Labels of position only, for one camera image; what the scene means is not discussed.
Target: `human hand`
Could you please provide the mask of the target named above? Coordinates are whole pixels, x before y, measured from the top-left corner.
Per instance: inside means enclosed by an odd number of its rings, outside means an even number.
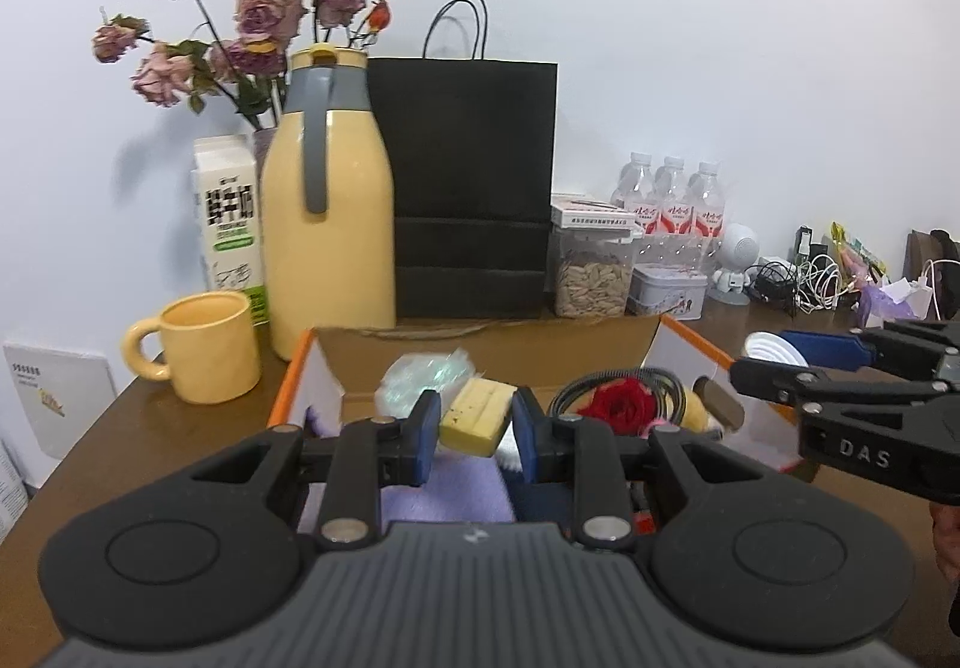
[[[949,583],[955,583],[960,579],[960,508],[931,503],[930,516],[937,567]]]

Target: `milk carton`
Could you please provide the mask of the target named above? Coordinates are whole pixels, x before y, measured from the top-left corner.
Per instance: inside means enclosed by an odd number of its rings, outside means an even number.
[[[193,188],[203,238],[203,272],[210,290],[243,291],[253,323],[267,320],[260,254],[256,164],[242,135],[205,137],[194,143]]]

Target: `open box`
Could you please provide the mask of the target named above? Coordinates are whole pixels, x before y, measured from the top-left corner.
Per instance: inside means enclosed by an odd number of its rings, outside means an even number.
[[[320,424],[339,432],[340,422],[376,414],[373,395],[398,357],[458,348],[469,353],[486,378],[530,387],[544,409],[564,385],[592,371],[645,363],[673,371],[688,387],[709,376],[744,407],[743,427],[727,433],[724,446],[778,470],[800,460],[790,409],[737,395],[727,376],[733,360],[669,317],[310,330],[301,336],[287,368],[269,424],[302,425],[310,409]]]

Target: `yellow mug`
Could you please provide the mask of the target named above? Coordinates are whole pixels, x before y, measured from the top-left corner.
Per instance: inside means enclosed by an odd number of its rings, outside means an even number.
[[[154,332],[160,333],[165,365],[146,359],[140,349]],[[188,403],[223,403],[246,395],[260,380],[250,299],[240,291],[205,291],[172,302],[128,329],[120,351],[131,371],[170,381]]]

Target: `mug handle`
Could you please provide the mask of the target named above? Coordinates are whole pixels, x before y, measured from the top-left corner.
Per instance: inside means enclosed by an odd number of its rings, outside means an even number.
[[[158,318],[143,318],[133,327],[124,333],[120,342],[120,353],[123,355],[123,361],[127,367],[138,376],[142,376],[149,381],[169,381],[170,366],[151,362],[143,356],[143,350],[140,348],[140,342],[160,329],[160,320]]]

